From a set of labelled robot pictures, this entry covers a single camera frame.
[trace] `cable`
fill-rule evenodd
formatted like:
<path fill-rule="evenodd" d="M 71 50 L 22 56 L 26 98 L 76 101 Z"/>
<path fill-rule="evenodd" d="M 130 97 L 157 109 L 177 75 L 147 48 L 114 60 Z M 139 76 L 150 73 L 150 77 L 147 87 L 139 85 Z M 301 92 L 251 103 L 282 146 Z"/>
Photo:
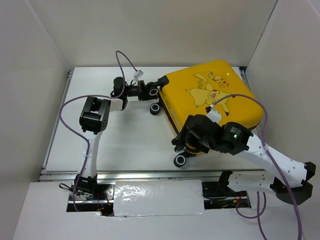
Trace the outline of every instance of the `cable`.
<path fill-rule="evenodd" d="M 260 210 L 260 194 L 259 194 L 258 191 L 256 192 L 256 199 L 257 199 L 256 200 L 256 218 L 258 219 L 259 230 L 260 230 L 260 233 L 261 233 L 263 239 L 264 240 L 268 240 L 266 235 L 265 235 L 265 233 L 264 233 L 264 231 L 263 231 L 263 229 L 262 229 L 262 225 L 261 225 L 261 221 L 260 221 L 260 216 L 261 216 L 262 213 L 261 214 L 259 213 L 259 210 Z"/>
<path fill-rule="evenodd" d="M 265 116 L 265 119 L 264 119 L 264 124 L 263 124 L 263 129 L 262 129 L 262 136 L 261 136 L 261 143 L 262 143 L 262 146 L 265 147 L 266 146 L 266 136 L 265 136 L 265 133 L 266 133 L 266 127 L 267 127 L 267 123 L 268 123 L 268 112 L 265 108 L 265 106 L 263 106 L 263 104 L 261 102 L 259 102 L 258 100 L 254 99 L 253 97 L 250 97 L 250 96 L 247 96 L 247 95 L 244 95 L 244 94 L 239 94 L 239 93 L 236 93 L 236 94 L 230 94 L 230 95 L 227 95 L 227 96 L 224 96 L 222 98 L 220 98 L 218 101 L 216 101 L 215 103 L 211 104 L 210 107 L 213 108 L 216 104 L 218 104 L 219 102 L 227 99 L 227 98 L 230 98 L 230 97 L 244 97 L 244 98 L 247 98 L 247 99 L 250 99 L 252 101 L 254 101 L 255 103 L 257 103 L 264 111 L 264 116 Z M 290 195 L 290 198 L 292 200 L 292 204 L 293 204 L 293 209 L 294 209 L 294 212 L 295 212 L 295 215 L 296 215 L 296 220 L 297 220 L 297 225 L 298 225 L 298 240 L 302 240 L 302 223 L 301 223 L 301 217 L 300 217 L 300 213 L 299 213 L 299 208 L 298 208 L 298 204 L 297 204 L 297 201 L 296 201 L 296 198 L 294 196 L 294 193 L 292 192 L 292 189 L 290 188 L 290 184 L 288 183 L 288 180 L 286 178 L 286 176 L 284 175 L 284 173 L 282 172 L 281 168 L 279 167 L 279 165 L 277 164 L 276 160 L 274 159 L 274 157 L 272 156 L 272 154 L 270 153 L 269 150 L 266 150 L 265 151 L 266 154 L 269 156 L 269 158 L 271 159 L 272 163 L 274 164 L 275 168 L 277 169 L 277 171 L 279 172 L 280 176 L 282 177 L 283 179 L 283 182 L 286 186 L 286 188 L 288 189 L 288 192 L 289 192 L 289 195 Z M 260 223 L 260 215 L 257 214 L 257 219 L 258 219 L 258 225 L 259 225 L 259 229 L 260 231 L 262 230 L 262 226 L 261 226 L 261 223 Z"/>
<path fill-rule="evenodd" d="M 263 208 L 262 208 L 261 212 L 259 213 L 259 216 L 261 216 L 261 215 L 265 212 L 265 210 L 266 210 L 267 197 L 266 197 L 266 194 L 265 194 L 265 193 L 263 193 L 263 199 L 264 199 L 264 204 L 263 204 Z M 241 217 L 243 217 L 243 218 L 245 218 L 245 219 L 256 219 L 256 218 L 258 218 L 258 215 L 255 215 L 255 216 L 246 216 L 246 215 L 243 215 L 241 212 L 239 212 L 239 205 L 240 205 L 241 203 L 245 202 L 245 201 L 247 201 L 247 199 L 243 199 L 243 200 L 241 200 L 241 201 L 238 201 L 238 203 L 237 203 L 236 206 L 235 206 L 236 212 L 237 212 Z"/>
<path fill-rule="evenodd" d="M 98 208 L 97 208 L 97 210 L 99 209 L 99 206 L 100 206 L 99 205 L 99 200 L 100 200 L 100 193 L 98 193 L 98 201 L 97 201 L 98 202 Z"/>
<path fill-rule="evenodd" d="M 75 100 L 78 100 L 78 99 L 83 99 L 83 98 L 87 98 L 87 97 L 99 97 L 99 98 L 106 98 L 106 99 L 117 99 L 117 98 L 121 97 L 121 95 L 124 93 L 125 88 L 126 88 L 126 79 L 125 79 L 124 70 L 123 70 L 122 65 L 121 65 L 121 63 L 120 63 L 120 61 L 119 61 L 118 54 L 122 54 L 122 55 L 129 61 L 129 63 L 130 63 L 131 66 L 133 67 L 133 69 L 137 72 L 137 69 L 135 68 L 135 66 L 133 65 L 133 63 L 129 60 L 129 58 L 128 58 L 123 52 L 118 51 L 118 50 L 115 51 L 115 57 L 116 57 L 116 60 L 117 60 L 117 62 L 118 62 L 118 64 L 119 64 L 119 67 L 120 67 L 120 70 L 121 70 L 121 73 L 122 73 L 122 77 L 123 77 L 123 88 L 122 88 L 121 93 L 120 93 L 118 96 L 115 96 L 115 97 L 110 97 L 110 96 L 105 96 L 105 95 L 83 95 L 83 96 L 78 96 L 78 97 L 75 97 L 75 98 L 73 98 L 73 99 L 65 102 L 64 104 L 62 104 L 62 106 L 60 107 L 59 112 L 58 112 L 59 120 L 62 122 L 62 124 L 63 124 L 68 130 L 70 130 L 70 131 L 73 132 L 74 134 L 78 135 L 80 138 L 84 139 L 85 142 L 87 143 L 87 149 L 86 149 L 86 153 L 85 153 L 86 157 L 85 157 L 85 159 L 84 159 L 84 162 L 83 162 L 82 168 L 81 168 L 81 170 L 80 170 L 79 176 L 78 176 L 78 178 L 76 179 L 76 181 L 75 181 L 75 183 L 74 183 L 74 186 L 73 186 L 73 190 L 72 190 L 73 206 L 74 206 L 74 209 L 75 209 L 76 212 L 78 212 L 78 208 L 77 208 L 77 206 L 76 206 L 76 200 L 75 200 L 75 199 L 76 199 L 76 191 L 77 191 L 77 186 L 78 186 L 78 184 L 79 184 L 79 180 L 80 180 L 82 174 L 84 173 L 84 170 L 85 170 L 85 167 L 86 167 L 86 164 L 87 164 L 87 161 L 88 161 L 88 154 L 89 154 L 89 149 L 90 149 L 90 142 L 89 142 L 89 140 L 88 140 L 85 136 L 83 136 L 83 135 L 81 135 L 80 133 L 78 133 L 77 131 L 73 130 L 73 129 L 63 120 L 63 118 L 62 118 L 62 111 L 63 111 L 64 107 L 65 107 L 67 104 L 69 104 L 69 103 L 71 103 L 71 102 L 73 102 L 73 101 L 75 101 Z"/>
<path fill-rule="evenodd" d="M 110 205 L 110 202 L 109 202 L 109 199 L 107 197 L 107 194 L 104 191 L 102 193 L 103 193 L 103 195 L 104 195 L 104 197 L 106 199 L 107 204 Z"/>

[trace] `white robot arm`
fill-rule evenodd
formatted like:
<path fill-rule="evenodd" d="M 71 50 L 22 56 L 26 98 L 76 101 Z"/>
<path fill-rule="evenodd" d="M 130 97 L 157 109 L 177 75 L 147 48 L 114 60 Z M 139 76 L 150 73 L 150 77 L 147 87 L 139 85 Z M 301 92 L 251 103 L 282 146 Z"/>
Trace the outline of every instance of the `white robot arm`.
<path fill-rule="evenodd" d="M 77 182 L 76 190 L 94 195 L 97 189 L 97 156 L 99 141 L 103 131 L 107 128 L 109 112 L 121 111 L 124 101 L 122 99 L 98 99 L 89 96 L 86 99 L 79 123 L 83 136 L 89 142 L 84 142 L 82 148 L 81 167 L 74 179 Z"/>
<path fill-rule="evenodd" d="M 207 117 L 214 123 L 218 123 L 221 120 L 220 113 L 214 109 L 207 114 Z M 237 129 L 236 126 L 233 128 L 234 129 L 230 131 L 231 135 L 233 135 L 235 139 L 240 138 L 242 130 Z M 315 175 L 316 165 L 312 162 L 302 163 L 295 161 L 270 146 L 263 147 L 259 137 L 253 133 L 250 134 L 248 139 L 245 137 L 242 140 L 247 140 L 246 149 L 235 155 L 249 160 L 265 171 L 225 171 L 219 180 L 222 188 L 227 187 L 234 192 L 265 192 L 276 195 L 283 202 L 292 204 L 288 189 L 279 171 L 266 154 L 266 150 L 268 149 L 287 179 L 297 204 L 299 205 L 311 197 L 313 186 L 308 180 Z"/>

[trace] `white panel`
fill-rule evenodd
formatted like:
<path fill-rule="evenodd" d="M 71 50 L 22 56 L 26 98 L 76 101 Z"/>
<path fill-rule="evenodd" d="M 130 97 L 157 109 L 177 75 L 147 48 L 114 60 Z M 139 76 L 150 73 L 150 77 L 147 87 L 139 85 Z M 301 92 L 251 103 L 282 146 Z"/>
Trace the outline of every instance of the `white panel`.
<path fill-rule="evenodd" d="M 56 182 L 31 183 L 13 240 L 262 239 L 257 220 L 243 219 L 235 209 L 187 216 L 102 217 L 97 212 L 66 212 L 68 196 L 69 192 L 60 189 Z M 246 215 L 256 212 L 248 208 L 240 211 Z M 291 206 L 268 208 L 261 224 L 270 240 L 297 239 Z"/>
<path fill-rule="evenodd" d="M 317 11 L 320 13 L 320 0 L 310 0 Z"/>
<path fill-rule="evenodd" d="M 269 113 L 266 139 L 300 162 L 319 159 L 320 15 L 309 0 L 279 0 L 249 63 L 251 90 Z M 320 235 L 320 173 L 300 206 L 304 236 Z"/>
<path fill-rule="evenodd" d="M 145 82 L 155 81 L 165 74 L 182 67 L 142 67 Z M 133 69 L 125 67 L 127 79 Z M 68 89 L 66 101 L 88 95 L 109 95 L 113 79 L 120 76 L 119 67 L 76 67 Z M 164 170 L 237 170 L 260 169 L 246 159 L 211 151 L 187 159 L 177 168 L 173 159 L 177 155 L 171 140 L 176 137 L 164 111 L 157 116 L 150 114 L 154 101 L 138 101 L 129 97 L 124 111 L 110 112 L 108 126 L 103 132 L 97 157 L 98 171 L 164 171 Z M 82 132 L 79 116 L 86 99 L 67 105 L 64 120 L 76 131 Z M 46 170 L 48 172 L 77 171 L 81 167 L 84 140 L 59 124 L 51 148 Z"/>
<path fill-rule="evenodd" d="M 201 180 L 117 181 L 115 216 L 204 214 Z"/>
<path fill-rule="evenodd" d="M 30 0 L 74 66 L 247 66 L 276 0 Z"/>
<path fill-rule="evenodd" d="M 36 181 L 67 78 L 24 1 L 0 1 L 0 238 L 11 240 Z"/>

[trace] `black wheel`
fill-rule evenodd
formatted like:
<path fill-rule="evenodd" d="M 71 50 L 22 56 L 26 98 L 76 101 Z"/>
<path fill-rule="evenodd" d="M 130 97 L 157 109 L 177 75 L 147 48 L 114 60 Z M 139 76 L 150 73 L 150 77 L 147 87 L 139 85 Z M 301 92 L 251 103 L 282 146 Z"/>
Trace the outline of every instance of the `black wheel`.
<path fill-rule="evenodd" d="M 160 113 L 160 104 L 157 103 L 152 103 L 150 106 L 150 113 L 152 115 L 158 115 Z"/>
<path fill-rule="evenodd" d="M 187 162 L 187 158 L 183 155 L 177 155 L 173 159 L 173 163 L 176 167 L 181 168 Z"/>
<path fill-rule="evenodd" d="M 183 152 L 184 150 L 186 150 L 186 148 L 187 147 L 184 144 L 179 144 L 179 145 L 175 146 L 174 151 L 176 153 L 180 153 L 180 152 Z"/>

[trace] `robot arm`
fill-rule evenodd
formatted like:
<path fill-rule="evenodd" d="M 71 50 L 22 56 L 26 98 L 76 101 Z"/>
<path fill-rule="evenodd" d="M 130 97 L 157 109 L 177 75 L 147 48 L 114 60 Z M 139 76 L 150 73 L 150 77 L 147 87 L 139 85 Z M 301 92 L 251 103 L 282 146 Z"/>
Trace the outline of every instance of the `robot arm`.
<path fill-rule="evenodd" d="M 233 192 L 266 192 L 292 204 L 288 189 L 277 168 L 265 154 L 261 140 L 239 123 L 228 122 L 219 126 L 220 120 L 220 113 L 211 107 L 207 109 L 207 115 L 190 115 L 179 135 L 172 140 L 172 144 L 176 148 L 189 144 L 204 153 L 212 149 L 247 159 L 265 171 L 224 171 L 219 179 L 219 187 Z M 297 204 L 310 198 L 313 186 L 308 180 L 315 175 L 316 166 L 312 162 L 297 162 L 270 146 L 268 150 L 288 180 Z"/>
<path fill-rule="evenodd" d="M 83 130 L 83 136 L 88 139 L 90 148 L 88 155 L 88 144 L 85 142 L 82 148 L 81 168 L 74 179 L 76 183 L 79 179 L 77 190 L 94 195 L 97 189 L 97 156 L 99 141 L 103 131 L 107 128 L 109 112 L 121 111 L 123 101 L 121 99 L 98 99 L 93 96 L 87 97 L 82 113 L 80 115 L 79 123 Z M 82 166 L 87 157 L 84 171 L 80 176 Z"/>

